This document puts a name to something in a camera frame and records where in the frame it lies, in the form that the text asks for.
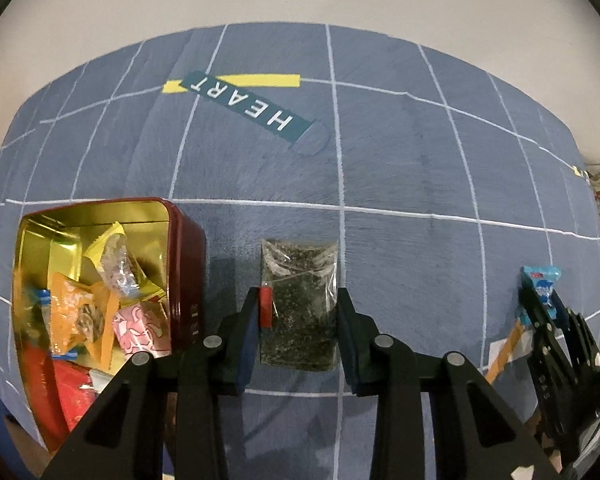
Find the blue chocolate candy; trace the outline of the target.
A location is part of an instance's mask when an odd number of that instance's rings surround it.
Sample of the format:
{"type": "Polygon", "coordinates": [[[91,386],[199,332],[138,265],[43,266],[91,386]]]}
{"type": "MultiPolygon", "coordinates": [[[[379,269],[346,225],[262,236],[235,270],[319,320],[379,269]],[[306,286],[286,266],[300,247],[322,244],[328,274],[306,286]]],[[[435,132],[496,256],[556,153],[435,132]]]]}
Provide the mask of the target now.
{"type": "Polygon", "coordinates": [[[554,292],[556,282],[561,277],[562,270],[557,266],[522,266],[520,268],[519,290],[524,284],[531,283],[552,321],[557,318],[557,310],[550,297],[554,292]]]}

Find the pink patterned candy packet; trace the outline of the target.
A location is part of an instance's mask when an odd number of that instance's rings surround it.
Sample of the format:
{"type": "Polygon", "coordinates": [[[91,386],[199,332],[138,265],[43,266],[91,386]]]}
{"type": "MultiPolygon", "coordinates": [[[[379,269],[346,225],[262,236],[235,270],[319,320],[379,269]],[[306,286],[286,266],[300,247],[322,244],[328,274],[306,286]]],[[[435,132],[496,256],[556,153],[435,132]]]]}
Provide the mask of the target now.
{"type": "Polygon", "coordinates": [[[119,310],[112,328],[127,360],[138,352],[148,352],[154,358],[171,354],[169,320],[160,302],[137,302],[119,310]]]}

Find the red snack packet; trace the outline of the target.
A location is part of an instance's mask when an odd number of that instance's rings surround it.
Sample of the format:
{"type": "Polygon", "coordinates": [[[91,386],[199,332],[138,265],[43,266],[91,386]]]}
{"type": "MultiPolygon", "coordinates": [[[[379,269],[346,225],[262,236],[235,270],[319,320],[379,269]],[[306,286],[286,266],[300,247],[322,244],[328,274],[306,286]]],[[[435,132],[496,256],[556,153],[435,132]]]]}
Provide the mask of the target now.
{"type": "Polygon", "coordinates": [[[54,359],[25,342],[19,353],[24,391],[46,448],[55,453],[95,401],[90,370],[54,359]]]}

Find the orange nut snack packet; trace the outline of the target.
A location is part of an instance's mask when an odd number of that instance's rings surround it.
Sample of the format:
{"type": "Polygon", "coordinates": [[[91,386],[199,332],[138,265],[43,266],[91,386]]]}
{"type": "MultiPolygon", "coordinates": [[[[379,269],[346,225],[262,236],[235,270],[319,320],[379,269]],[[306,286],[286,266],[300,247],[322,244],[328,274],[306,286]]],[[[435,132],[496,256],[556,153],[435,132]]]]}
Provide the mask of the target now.
{"type": "Polygon", "coordinates": [[[50,344],[64,353],[77,346],[86,349],[94,367],[108,372],[114,362],[112,319],[119,298],[104,285],[79,283],[56,272],[50,283],[50,344]]]}

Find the yellow-edged date candy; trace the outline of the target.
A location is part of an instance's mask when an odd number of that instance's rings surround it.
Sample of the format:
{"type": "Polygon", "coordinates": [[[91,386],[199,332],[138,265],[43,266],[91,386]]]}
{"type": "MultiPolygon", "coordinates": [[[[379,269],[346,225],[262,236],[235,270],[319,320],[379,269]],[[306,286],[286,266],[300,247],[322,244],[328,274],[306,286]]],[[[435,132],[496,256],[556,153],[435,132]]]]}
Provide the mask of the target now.
{"type": "Polygon", "coordinates": [[[84,250],[104,285],[122,306],[159,301],[166,291],[151,281],[129,246],[129,237],[120,222],[114,222],[84,250]]]}

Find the grey sesame bar packet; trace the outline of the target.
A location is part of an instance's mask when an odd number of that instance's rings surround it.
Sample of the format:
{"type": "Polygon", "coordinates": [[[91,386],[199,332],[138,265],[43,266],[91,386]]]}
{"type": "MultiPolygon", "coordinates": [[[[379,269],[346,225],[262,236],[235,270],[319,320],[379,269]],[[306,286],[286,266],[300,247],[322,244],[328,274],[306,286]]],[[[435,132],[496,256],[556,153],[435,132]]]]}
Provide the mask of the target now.
{"type": "Polygon", "coordinates": [[[336,362],[336,242],[262,240],[260,361],[304,372],[336,362]]]}

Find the blue-edged dark sesame candy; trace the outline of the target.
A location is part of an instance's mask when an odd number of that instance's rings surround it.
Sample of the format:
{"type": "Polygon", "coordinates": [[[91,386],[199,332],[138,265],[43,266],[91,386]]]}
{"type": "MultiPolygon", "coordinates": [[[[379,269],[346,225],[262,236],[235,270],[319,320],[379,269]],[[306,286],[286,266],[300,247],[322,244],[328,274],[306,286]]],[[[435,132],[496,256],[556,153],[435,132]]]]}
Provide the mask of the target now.
{"type": "Polygon", "coordinates": [[[55,360],[75,361],[78,357],[76,350],[68,350],[64,353],[56,353],[52,350],[50,344],[50,307],[52,306],[50,290],[47,288],[35,289],[34,299],[33,317],[35,328],[38,331],[38,344],[47,349],[55,360]]]}

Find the blue grid tablecloth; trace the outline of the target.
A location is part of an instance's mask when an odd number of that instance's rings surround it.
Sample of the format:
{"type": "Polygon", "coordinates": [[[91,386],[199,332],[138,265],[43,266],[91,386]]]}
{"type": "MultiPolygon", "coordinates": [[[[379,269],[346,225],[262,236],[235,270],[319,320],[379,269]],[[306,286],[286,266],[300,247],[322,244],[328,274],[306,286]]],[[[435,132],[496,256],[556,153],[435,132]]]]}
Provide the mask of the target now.
{"type": "Polygon", "coordinates": [[[207,315],[260,278],[265,238],[342,240],[355,307],[414,350],[489,363],[523,266],[600,338],[600,222],[569,129],[442,52],[322,24],[234,24],[131,44],[24,88],[0,149],[0,400],[35,427],[10,319],[22,216],[172,200],[207,237],[207,315]]]}

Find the gold and red toffee tin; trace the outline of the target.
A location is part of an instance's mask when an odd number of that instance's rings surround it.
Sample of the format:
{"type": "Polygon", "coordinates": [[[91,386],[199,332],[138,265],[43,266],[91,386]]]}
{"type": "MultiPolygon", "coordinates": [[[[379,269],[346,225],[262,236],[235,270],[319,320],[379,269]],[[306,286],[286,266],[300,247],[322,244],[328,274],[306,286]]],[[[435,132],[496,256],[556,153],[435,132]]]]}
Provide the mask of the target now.
{"type": "Polygon", "coordinates": [[[137,351],[186,349],[204,326],[206,237],[157,197],[95,200],[20,220],[12,317],[23,389],[51,452],[137,351]]]}

